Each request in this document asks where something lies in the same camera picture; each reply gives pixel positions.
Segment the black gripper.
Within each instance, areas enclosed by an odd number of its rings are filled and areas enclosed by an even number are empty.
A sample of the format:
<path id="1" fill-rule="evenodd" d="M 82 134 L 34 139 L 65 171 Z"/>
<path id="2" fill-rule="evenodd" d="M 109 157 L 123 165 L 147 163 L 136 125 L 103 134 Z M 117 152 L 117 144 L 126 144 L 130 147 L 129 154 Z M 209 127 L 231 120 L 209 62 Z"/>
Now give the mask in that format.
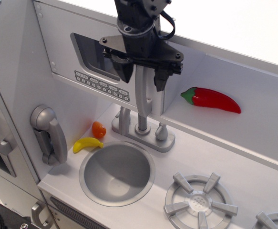
<path id="1" fill-rule="evenodd" d="M 104 47 L 104 57 L 111 59 L 125 83 L 129 83 L 134 65 L 155 69 L 157 91 L 165 89 L 169 76 L 181 73 L 184 55 L 158 38 L 155 26 L 140 31 L 123 25 L 120 33 L 102 37 L 99 43 Z"/>

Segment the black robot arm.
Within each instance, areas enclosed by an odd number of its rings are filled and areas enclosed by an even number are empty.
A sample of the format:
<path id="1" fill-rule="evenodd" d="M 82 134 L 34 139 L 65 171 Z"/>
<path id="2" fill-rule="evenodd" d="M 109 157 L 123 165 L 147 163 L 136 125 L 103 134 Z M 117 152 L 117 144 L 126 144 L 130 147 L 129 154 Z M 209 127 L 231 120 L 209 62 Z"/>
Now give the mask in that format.
<path id="1" fill-rule="evenodd" d="M 154 69 L 154 84 L 163 91 L 169 76 L 180 74 L 184 55 L 167 44 L 175 29 L 161 34 L 160 18 L 165 18 L 172 27 L 175 22 L 165 11 L 169 0 L 117 0 L 118 36 L 100 39 L 103 55 L 113 63 L 119 77 L 126 83 L 131 79 L 134 65 Z"/>

